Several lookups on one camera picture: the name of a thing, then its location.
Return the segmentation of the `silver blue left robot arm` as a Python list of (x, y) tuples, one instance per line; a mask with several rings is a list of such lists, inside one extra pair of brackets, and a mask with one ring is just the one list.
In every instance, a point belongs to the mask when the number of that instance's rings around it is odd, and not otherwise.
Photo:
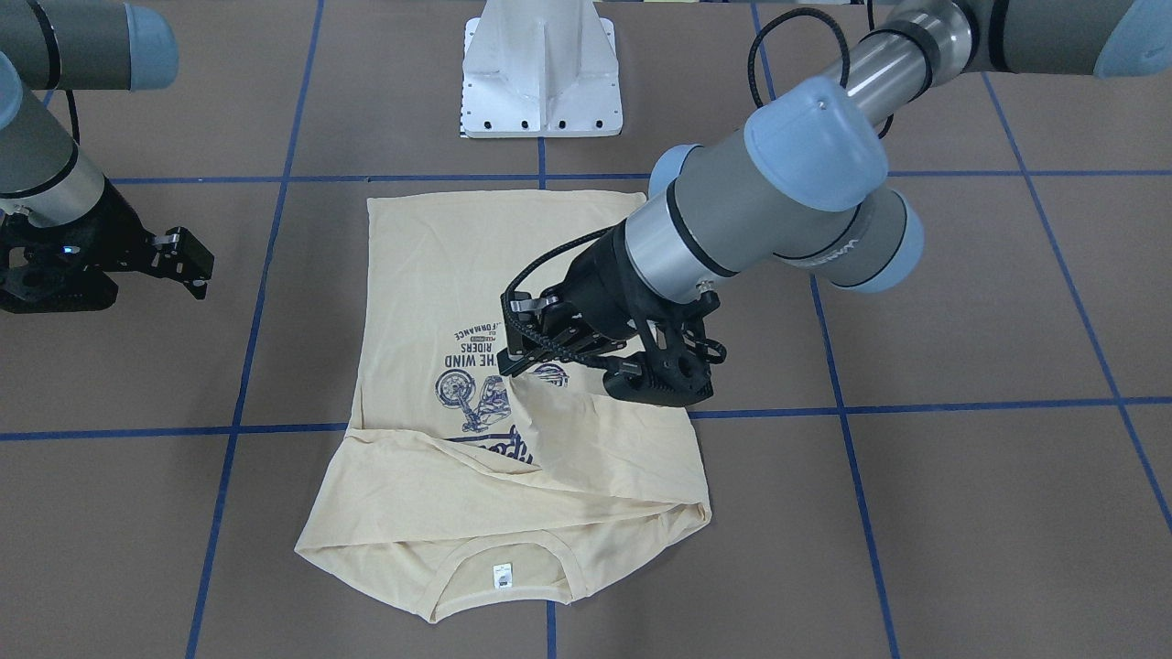
[(648, 201), (582, 236), (568, 273), (539, 297), (502, 295), (516, 376), (577, 362), (643, 383), (696, 387), (727, 349), (706, 334), (715, 288), (775, 258), (838, 288), (908, 276), (924, 230), (886, 186), (878, 128), (972, 72), (1139, 79), (1168, 68), (1167, 1), (902, 1), (853, 50), (715, 147), (677, 147)]

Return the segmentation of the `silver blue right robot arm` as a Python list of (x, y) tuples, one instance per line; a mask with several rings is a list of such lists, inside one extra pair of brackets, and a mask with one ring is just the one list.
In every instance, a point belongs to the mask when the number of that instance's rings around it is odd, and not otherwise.
[(76, 91), (154, 91), (179, 75), (158, 11), (128, 1), (5, 1), (1, 54), (1, 306), (102, 311), (113, 274), (179, 283), (202, 300), (214, 257), (191, 231), (154, 233), (82, 149)]

